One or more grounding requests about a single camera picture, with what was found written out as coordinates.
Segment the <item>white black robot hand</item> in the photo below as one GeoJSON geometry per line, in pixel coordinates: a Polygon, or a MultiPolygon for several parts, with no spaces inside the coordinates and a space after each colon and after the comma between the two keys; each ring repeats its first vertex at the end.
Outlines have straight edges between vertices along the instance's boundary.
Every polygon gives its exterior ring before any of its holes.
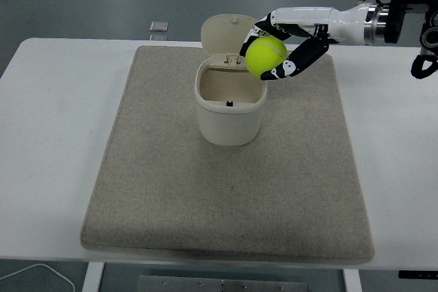
{"type": "Polygon", "coordinates": [[[324,55],[329,44],[372,41],[367,26],[369,3],[346,11],[325,7],[276,9],[250,29],[240,55],[248,71],[262,81],[294,77],[324,55]]]}

